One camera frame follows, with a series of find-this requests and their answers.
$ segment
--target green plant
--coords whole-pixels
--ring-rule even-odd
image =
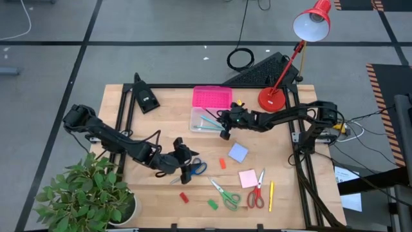
[[[40,215],[38,222],[53,232],[105,231],[110,220],[120,222],[133,194],[113,171],[106,174],[107,168],[114,167],[105,157],[95,160],[94,153],[66,167],[66,175],[52,178],[50,186],[35,197],[49,202],[34,209]]]

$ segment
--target plant pot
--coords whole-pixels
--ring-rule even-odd
[[[121,226],[128,223],[135,215],[139,216],[142,211],[142,203],[136,195],[133,195],[133,199],[134,201],[127,207],[125,215],[122,215],[122,220],[120,222],[109,221],[109,224],[112,226]]]

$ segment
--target white paper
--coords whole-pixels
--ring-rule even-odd
[[[335,167],[336,182],[344,182],[359,178],[347,169]],[[360,193],[341,196],[342,206],[346,209],[352,209],[362,212],[362,198]]]

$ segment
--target paper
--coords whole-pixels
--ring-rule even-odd
[[[335,177],[338,183],[359,178],[347,169],[340,167],[335,167]],[[344,208],[362,212],[362,197],[360,193],[341,196],[341,201]]]
[[[240,171],[239,177],[242,188],[257,186],[258,184],[258,179],[256,178],[256,173],[253,169],[248,171]]]
[[[229,157],[238,162],[243,162],[246,157],[247,151],[247,148],[238,143],[235,143],[229,152]]]

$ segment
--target plastic tray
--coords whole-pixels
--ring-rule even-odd
[[[193,107],[230,109],[231,103],[231,88],[220,86],[196,86],[193,88]]]
[[[218,110],[226,110],[226,109],[216,109],[216,108],[207,108],[211,113],[213,113],[215,116],[217,116],[216,112]],[[212,132],[212,133],[220,133],[222,129],[219,129],[216,125],[213,125],[213,123],[208,122],[204,119],[201,118],[201,116],[205,116],[206,118],[216,122],[216,119],[207,113],[203,108],[201,107],[193,107],[192,112],[191,112],[191,123],[190,123],[190,130],[193,132]],[[210,127],[210,128],[215,128],[215,129],[206,129],[206,128],[197,128],[197,126],[204,126],[204,127]]]

